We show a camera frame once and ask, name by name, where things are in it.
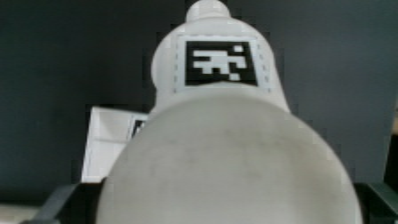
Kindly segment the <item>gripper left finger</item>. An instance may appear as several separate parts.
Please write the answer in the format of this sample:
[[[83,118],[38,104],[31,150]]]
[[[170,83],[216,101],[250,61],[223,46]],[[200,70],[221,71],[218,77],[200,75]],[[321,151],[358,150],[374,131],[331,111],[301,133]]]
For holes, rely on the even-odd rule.
[[[102,190],[104,181],[60,186],[28,224],[97,224]]]

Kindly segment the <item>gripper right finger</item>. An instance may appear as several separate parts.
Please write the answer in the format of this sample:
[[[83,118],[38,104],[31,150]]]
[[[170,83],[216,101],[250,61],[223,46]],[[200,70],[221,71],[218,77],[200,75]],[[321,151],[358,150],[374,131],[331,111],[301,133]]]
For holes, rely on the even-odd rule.
[[[398,224],[398,192],[385,183],[358,183],[365,224]]]

